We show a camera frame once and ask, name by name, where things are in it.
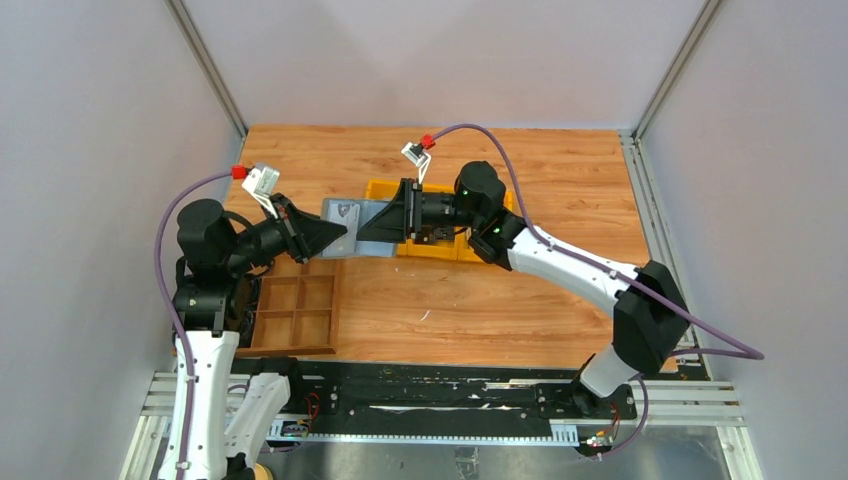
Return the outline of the silver VIP card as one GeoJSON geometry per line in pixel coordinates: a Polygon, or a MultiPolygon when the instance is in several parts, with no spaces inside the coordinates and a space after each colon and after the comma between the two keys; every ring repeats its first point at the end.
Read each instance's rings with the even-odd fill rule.
{"type": "Polygon", "coordinates": [[[361,216],[361,201],[328,198],[322,205],[322,219],[341,225],[346,232],[332,241],[321,253],[324,258],[348,258],[355,254],[356,235],[361,216]]]}

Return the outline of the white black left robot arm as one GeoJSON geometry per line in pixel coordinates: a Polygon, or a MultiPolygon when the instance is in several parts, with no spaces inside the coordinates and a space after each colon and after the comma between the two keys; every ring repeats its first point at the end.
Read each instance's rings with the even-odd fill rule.
{"type": "Polygon", "coordinates": [[[253,224],[213,199],[195,200],[177,216],[176,291],[165,298],[176,315],[177,388],[173,434],[161,479],[256,479],[258,455],[280,412],[307,402],[297,360],[277,370],[260,362],[243,403],[227,415],[230,374],[241,341],[255,269],[286,254],[304,264],[347,228],[303,212],[282,194],[253,224]]]}

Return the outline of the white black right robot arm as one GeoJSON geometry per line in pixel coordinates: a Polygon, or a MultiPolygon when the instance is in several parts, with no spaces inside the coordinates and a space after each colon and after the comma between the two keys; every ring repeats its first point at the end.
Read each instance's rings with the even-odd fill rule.
{"type": "Polygon", "coordinates": [[[620,385],[657,373],[675,350],[690,326],[680,290],[659,262],[637,267],[607,260],[545,234],[509,210],[505,195],[505,184],[485,161],[464,165],[451,193],[426,192],[404,179],[357,238],[401,244],[427,227],[457,227],[484,262],[547,280],[605,311],[612,340],[584,364],[570,392],[577,413],[596,417],[620,385]]]}

